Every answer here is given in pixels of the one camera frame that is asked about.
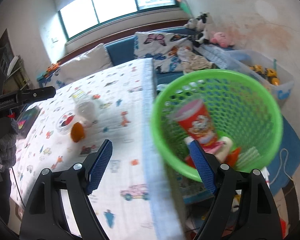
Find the grey gloved hand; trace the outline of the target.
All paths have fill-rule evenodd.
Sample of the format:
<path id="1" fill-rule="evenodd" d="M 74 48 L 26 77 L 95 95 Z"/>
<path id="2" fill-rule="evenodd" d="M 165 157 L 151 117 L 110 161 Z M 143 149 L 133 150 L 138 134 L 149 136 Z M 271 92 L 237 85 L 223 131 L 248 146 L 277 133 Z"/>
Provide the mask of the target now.
<path id="1" fill-rule="evenodd" d="M 18 133 L 18 123 L 13 118 L 0 118 L 0 173 L 16 163 Z"/>

